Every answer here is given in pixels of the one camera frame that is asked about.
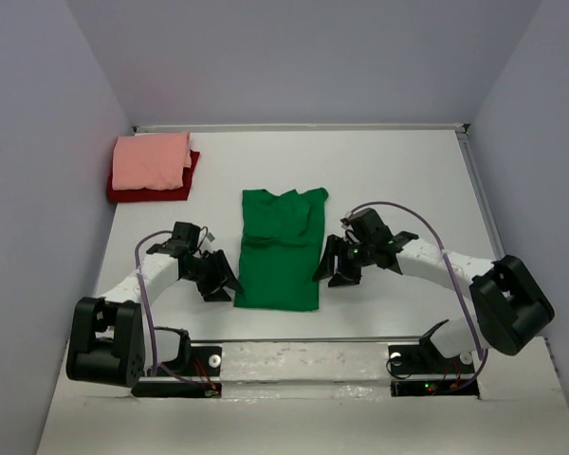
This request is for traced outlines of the green t-shirt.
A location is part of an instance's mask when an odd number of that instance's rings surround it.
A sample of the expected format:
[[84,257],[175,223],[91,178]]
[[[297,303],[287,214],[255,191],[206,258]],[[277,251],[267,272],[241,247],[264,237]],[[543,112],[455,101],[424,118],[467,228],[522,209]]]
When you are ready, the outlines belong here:
[[238,308],[313,312],[319,285],[312,280],[322,252],[325,188],[280,195],[242,191]]

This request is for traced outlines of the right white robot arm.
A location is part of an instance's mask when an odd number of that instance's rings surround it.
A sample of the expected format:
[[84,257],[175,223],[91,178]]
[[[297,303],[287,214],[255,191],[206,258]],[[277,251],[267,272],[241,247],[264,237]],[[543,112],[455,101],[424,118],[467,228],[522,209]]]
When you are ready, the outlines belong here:
[[489,260],[449,252],[440,238],[428,242],[409,231],[392,233],[369,207],[354,209],[341,222],[344,234],[328,236],[313,281],[358,285],[362,269],[376,266],[456,294],[463,316],[436,323],[418,341],[417,359],[427,371],[438,372],[472,352],[517,355],[554,319],[554,307],[516,256]]

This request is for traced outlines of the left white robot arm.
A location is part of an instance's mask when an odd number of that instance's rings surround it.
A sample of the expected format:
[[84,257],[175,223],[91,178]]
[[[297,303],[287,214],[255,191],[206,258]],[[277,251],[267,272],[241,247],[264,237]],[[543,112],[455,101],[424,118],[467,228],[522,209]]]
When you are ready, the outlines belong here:
[[147,251],[153,237],[134,249],[134,270],[119,284],[75,305],[65,371],[72,381],[133,388],[146,374],[164,372],[184,384],[193,360],[188,331],[156,325],[152,303],[180,281],[192,282],[205,302],[228,302],[241,293],[223,250],[203,248],[207,234],[192,223],[177,222],[162,231],[164,241]]

